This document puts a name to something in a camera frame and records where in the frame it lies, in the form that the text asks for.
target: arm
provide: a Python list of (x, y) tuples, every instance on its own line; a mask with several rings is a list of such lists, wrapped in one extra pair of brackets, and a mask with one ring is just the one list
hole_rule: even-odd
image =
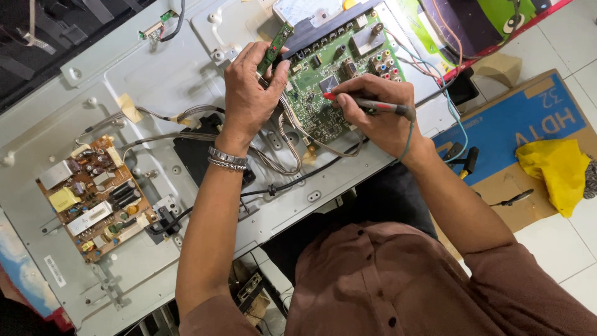
[[(246, 157), (251, 140), (271, 116), (286, 85), (288, 61), (278, 65), (267, 90), (257, 82), (257, 65), (268, 47), (266, 42), (250, 43), (226, 69), (226, 121), (215, 148), (227, 154)], [(179, 260), (176, 301), (181, 320), (206, 300), (230, 295), (228, 274), (241, 184), (241, 171), (210, 164), (205, 173)]]
[[(414, 106), (410, 83), (389, 82), (374, 75), (346, 81), (332, 90), (376, 96), (382, 102)], [(347, 94), (340, 94), (338, 104), (344, 117), (358, 126), (377, 146), (399, 157), (406, 145), (410, 122), (388, 112), (365, 114)], [(433, 141), (414, 128), (408, 153), (402, 160), (413, 173), (421, 194), (439, 227), (461, 255), (485, 251), (516, 242), (501, 218), (475, 194), (435, 152)]]

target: main board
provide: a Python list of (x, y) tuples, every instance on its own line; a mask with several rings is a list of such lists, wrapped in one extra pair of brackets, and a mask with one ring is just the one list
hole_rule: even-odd
[(108, 135), (79, 147), (35, 182), (86, 264), (158, 219)]
[(291, 58), (285, 94), (308, 133), (303, 138), (307, 146), (317, 149), (312, 139), (328, 144), (354, 128), (323, 93), (366, 73), (391, 81), (405, 80), (375, 10), (338, 27)]

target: cardboard box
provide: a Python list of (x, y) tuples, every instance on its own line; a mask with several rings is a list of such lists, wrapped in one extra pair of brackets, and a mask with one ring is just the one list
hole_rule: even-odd
[[(518, 164), (515, 151), (519, 146), (543, 139), (577, 139), (581, 152), (597, 158), (597, 134), (555, 69), (467, 113), (462, 123), (469, 137), (467, 148), (479, 148), (475, 172), (464, 181), (488, 204), (535, 189), (529, 198), (513, 206), (493, 207), (512, 232), (558, 213), (549, 202), (545, 183), (528, 176)], [(443, 156), (454, 143), (464, 145), (464, 135), (456, 125), (433, 141)], [(461, 169), (462, 165), (456, 165), (454, 172)], [(440, 236), (454, 252), (445, 236)]]

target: dark trousers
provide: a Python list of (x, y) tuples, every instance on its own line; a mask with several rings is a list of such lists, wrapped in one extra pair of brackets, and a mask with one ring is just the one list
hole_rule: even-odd
[(356, 187), (356, 195), (353, 205), (312, 213), (261, 245), (293, 286), (297, 260), (305, 247), (320, 235), (350, 223), (400, 222), (438, 238), (413, 174), (403, 164), (386, 167), (363, 181)]

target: barcode sticker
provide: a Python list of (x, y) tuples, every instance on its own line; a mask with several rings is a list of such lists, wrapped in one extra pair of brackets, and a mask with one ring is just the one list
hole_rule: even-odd
[(64, 287), (64, 285), (66, 285), (66, 281), (64, 281), (64, 278), (62, 277), (62, 274), (60, 273), (58, 266), (56, 266), (56, 263), (54, 263), (52, 256), (49, 255), (49, 256), (45, 257), (44, 261), (46, 264), (48, 264), (50, 271), (52, 271), (52, 275), (54, 276), (54, 279), (56, 279), (58, 286)]

